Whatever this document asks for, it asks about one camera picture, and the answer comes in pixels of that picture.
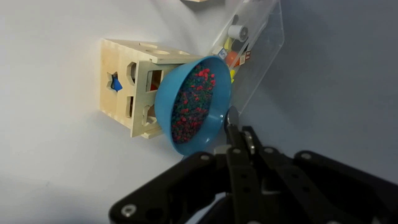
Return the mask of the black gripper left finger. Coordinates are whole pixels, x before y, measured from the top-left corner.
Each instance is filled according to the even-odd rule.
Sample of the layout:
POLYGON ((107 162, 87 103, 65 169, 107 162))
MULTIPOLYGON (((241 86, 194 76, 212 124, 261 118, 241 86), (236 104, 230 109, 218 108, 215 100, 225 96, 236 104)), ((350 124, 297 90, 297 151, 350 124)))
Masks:
POLYGON ((250 156, 236 125, 226 126, 231 147, 226 152, 231 197, 236 224, 265 224, 265 206, 260 193, 258 175, 251 166, 250 156))

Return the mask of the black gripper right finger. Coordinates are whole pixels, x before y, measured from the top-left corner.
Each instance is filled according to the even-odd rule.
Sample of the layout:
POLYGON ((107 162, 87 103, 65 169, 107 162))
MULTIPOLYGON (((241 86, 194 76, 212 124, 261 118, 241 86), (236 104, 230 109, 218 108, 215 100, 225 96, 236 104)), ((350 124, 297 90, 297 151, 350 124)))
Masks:
POLYGON ((261 171, 272 178, 277 190, 289 198, 289 206, 304 217, 302 224, 356 224, 357 220, 335 207, 310 177, 275 149, 264 147, 253 129, 245 127, 254 141, 253 152, 261 171))

